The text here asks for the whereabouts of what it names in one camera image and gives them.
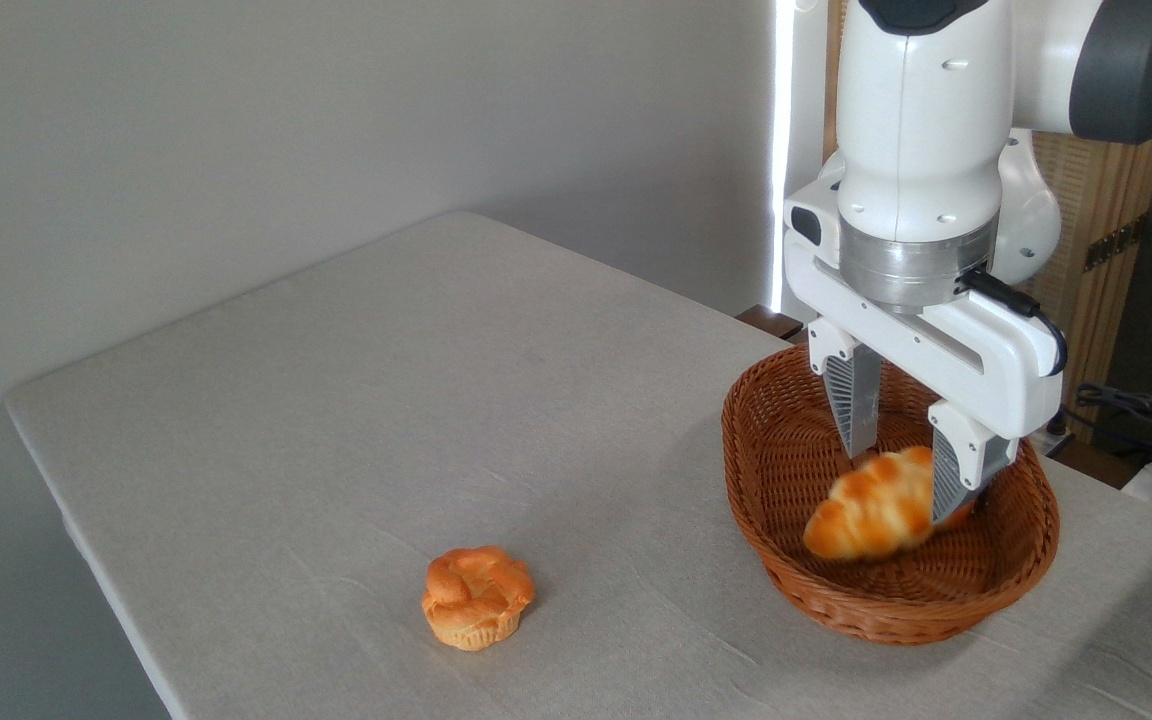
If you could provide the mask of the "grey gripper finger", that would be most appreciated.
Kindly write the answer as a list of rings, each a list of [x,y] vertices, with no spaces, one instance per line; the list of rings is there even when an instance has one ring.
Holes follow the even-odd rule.
[[[932,520],[945,523],[1011,465],[1020,439],[998,435],[946,400],[929,407],[933,430]]]
[[[882,357],[826,318],[808,324],[808,353],[823,379],[842,450],[859,457],[877,442]]]

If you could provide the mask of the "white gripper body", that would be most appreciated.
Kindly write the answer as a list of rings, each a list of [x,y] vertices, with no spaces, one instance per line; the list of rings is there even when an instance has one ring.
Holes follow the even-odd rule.
[[[1016,302],[991,270],[996,217],[960,223],[937,211],[899,237],[890,209],[842,199],[818,179],[785,202],[785,274],[791,291],[941,400],[998,435],[1020,438],[1051,418],[1061,388],[1061,338]]]

